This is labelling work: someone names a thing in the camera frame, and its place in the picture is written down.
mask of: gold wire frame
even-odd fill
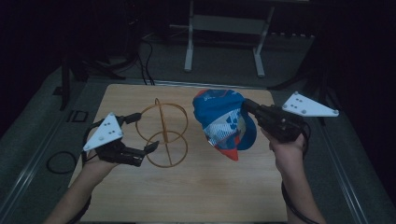
[[[185,116],[185,118],[186,118],[186,125],[185,125],[184,130],[183,130],[182,133],[178,133],[178,132],[175,132],[175,131],[169,131],[169,130],[167,130],[167,128],[166,128],[166,122],[165,122],[165,119],[164,119],[164,116],[163,116],[163,105],[170,105],[170,106],[176,107],[176,108],[179,109],[181,112],[183,112],[183,114],[184,114],[184,116]],[[143,115],[145,112],[149,111],[150,109],[152,109],[152,108],[154,108],[154,107],[158,107],[159,110],[160,110],[160,116],[161,116],[161,122],[162,122],[163,130],[162,130],[161,132],[155,133],[155,134],[152,135],[150,138],[147,138],[147,137],[145,137],[145,136],[139,131],[138,122],[136,122],[136,123],[135,123],[135,126],[136,126],[137,133],[138,133],[143,139],[145,139],[145,140],[147,141],[147,145],[150,144],[150,143],[152,143],[151,140],[152,140],[155,136],[157,136],[157,135],[159,135],[159,134],[162,133],[162,134],[163,134],[163,143],[160,143],[160,145],[165,144],[165,148],[166,148],[166,153],[167,153],[167,156],[168,156],[169,164],[168,164],[168,165],[158,164],[157,162],[155,162],[154,160],[152,160],[152,159],[149,157],[149,155],[147,155],[147,158],[148,158],[149,162],[151,162],[151,164],[153,164],[153,165],[155,165],[155,166],[158,166],[158,167],[169,168],[169,167],[177,166],[177,165],[179,165],[182,161],[184,161],[184,159],[185,159],[186,156],[187,156],[188,150],[189,150],[189,145],[188,145],[188,143],[187,143],[187,140],[186,140],[186,138],[184,138],[184,136],[183,136],[183,134],[187,131],[187,128],[188,128],[188,126],[189,126],[189,118],[188,118],[188,116],[187,116],[187,112],[186,112],[186,110],[185,110],[182,106],[180,106],[180,105],[169,104],[169,103],[161,104],[161,103],[160,103],[160,100],[159,100],[158,98],[156,98],[156,99],[155,99],[155,105],[151,105],[151,106],[147,107],[146,109],[144,109],[144,110],[141,112],[141,114]],[[176,137],[175,139],[169,140],[169,138],[168,138],[168,133],[175,133],[175,134],[177,135],[177,137]],[[184,141],[184,143],[185,143],[185,145],[186,145],[186,149],[185,149],[185,151],[184,151],[183,157],[182,157],[179,161],[173,162],[173,161],[172,161],[172,158],[171,158],[171,153],[170,153],[170,151],[169,151],[168,144],[169,144],[169,143],[175,142],[175,141],[176,141],[177,139],[179,139],[179,138],[183,139],[183,141]]]

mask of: wooden board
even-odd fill
[[[205,139],[201,124],[193,115],[192,99],[201,90],[194,87],[108,86],[95,120],[113,112],[126,116],[154,105],[178,104],[188,115],[183,137],[188,144],[184,161],[170,168],[160,168],[145,159],[141,167],[119,165],[95,189],[92,203],[82,221],[124,222],[263,222],[285,221],[286,207],[280,191],[281,177],[268,141],[258,132],[252,148],[239,151],[239,161],[232,161],[215,150]],[[271,105],[269,91],[237,89],[245,98]],[[168,131],[182,133],[186,125],[183,113],[163,105]],[[163,129],[158,107],[143,114],[138,129],[150,138]],[[122,142],[142,149],[147,141],[134,124],[123,125]],[[168,134],[169,140],[177,135]],[[167,144],[173,162],[184,153],[182,138]],[[163,159],[165,144],[150,157]],[[72,181],[80,171],[80,164]]]

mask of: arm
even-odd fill
[[[89,157],[91,157],[92,154],[95,154],[94,151],[90,152]],[[76,180],[44,223],[64,224],[71,220],[83,208],[94,188],[99,185],[116,166],[116,163],[101,161],[98,157],[87,161]]]
[[[264,130],[262,132],[270,141],[270,149],[276,156],[276,168],[282,176],[285,189],[295,208],[317,223],[326,223],[318,210],[304,172],[304,137],[300,135],[293,143],[280,144],[269,133]],[[287,209],[289,223],[304,223],[289,208]]]

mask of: blue cap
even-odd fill
[[[202,90],[192,101],[210,145],[233,161],[238,161],[237,150],[250,148],[257,136],[256,124],[242,108],[244,101],[232,90]]]

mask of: dark background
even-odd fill
[[[125,1],[128,7],[122,7],[124,1],[111,1],[113,7],[106,7],[103,1],[92,2],[0,3],[0,135],[71,49],[106,62],[109,54],[134,56],[146,26],[166,41],[169,24],[188,24],[189,1]],[[254,8],[266,4],[255,2],[244,5],[238,1],[201,1],[198,9],[237,15],[249,12],[260,17]],[[233,10],[232,4],[239,4],[239,10]],[[316,36],[304,68],[317,66],[318,58],[326,62],[329,86],[335,90],[341,109],[352,122],[389,197],[396,202],[395,3],[317,0],[276,5],[270,32]],[[110,8],[115,13],[103,10]],[[125,18],[141,22],[133,29],[125,29]],[[86,78],[86,74],[78,75],[81,80]]]

